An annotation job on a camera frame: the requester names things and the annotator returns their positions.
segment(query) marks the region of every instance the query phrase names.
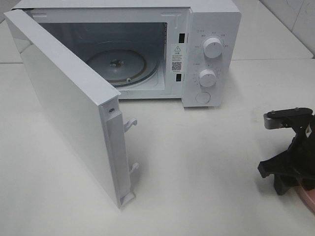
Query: white countertop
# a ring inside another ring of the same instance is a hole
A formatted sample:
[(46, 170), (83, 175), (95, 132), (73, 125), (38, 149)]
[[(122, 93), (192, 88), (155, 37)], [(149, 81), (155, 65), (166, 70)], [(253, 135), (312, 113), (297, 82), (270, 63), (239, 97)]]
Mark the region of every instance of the white countertop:
[(1, 235), (314, 235), (294, 189), (277, 196), (257, 166), (294, 135), (266, 130), (263, 114), (314, 108), (315, 60), (233, 61), (218, 108), (121, 102), (138, 118), (126, 145), (140, 163), (122, 211), (45, 118), (23, 65), (0, 70)]

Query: white tile wall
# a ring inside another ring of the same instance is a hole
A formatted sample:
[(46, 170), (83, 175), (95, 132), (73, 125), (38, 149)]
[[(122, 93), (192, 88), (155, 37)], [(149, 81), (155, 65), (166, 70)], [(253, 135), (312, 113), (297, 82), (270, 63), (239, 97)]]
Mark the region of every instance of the white tile wall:
[(315, 54), (315, 0), (304, 0), (292, 32)]
[(20, 0), (0, 0), (0, 22), (4, 20), (3, 13), (9, 11), (14, 7)]
[(312, 53), (260, 1), (233, 0), (242, 13), (232, 60), (306, 59)]
[(261, 0), (261, 2), (292, 30), (303, 0)]

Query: open door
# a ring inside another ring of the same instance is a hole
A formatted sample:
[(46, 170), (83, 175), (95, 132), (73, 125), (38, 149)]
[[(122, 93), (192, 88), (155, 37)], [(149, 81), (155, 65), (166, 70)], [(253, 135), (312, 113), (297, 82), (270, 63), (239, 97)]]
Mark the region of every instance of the open door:
[(22, 10), (5, 13), (36, 95), (118, 207), (133, 198), (120, 93)]

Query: control knob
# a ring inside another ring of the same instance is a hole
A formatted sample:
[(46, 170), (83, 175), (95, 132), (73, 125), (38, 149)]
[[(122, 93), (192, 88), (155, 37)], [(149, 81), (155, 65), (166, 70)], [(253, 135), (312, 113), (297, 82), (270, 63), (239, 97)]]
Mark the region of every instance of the control knob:
[(203, 43), (203, 53), (207, 58), (216, 58), (222, 53), (222, 43), (219, 38), (208, 38)]
[(200, 72), (199, 74), (199, 82), (203, 87), (211, 87), (217, 81), (217, 76), (211, 69), (206, 69)]

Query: warning label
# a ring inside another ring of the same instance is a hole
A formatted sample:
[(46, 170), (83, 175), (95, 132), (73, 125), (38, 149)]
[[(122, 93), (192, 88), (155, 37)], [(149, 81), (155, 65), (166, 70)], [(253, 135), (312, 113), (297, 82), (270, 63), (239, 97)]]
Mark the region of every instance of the warning label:
[(171, 68), (173, 72), (181, 72), (186, 55), (186, 46), (183, 44), (171, 45)]

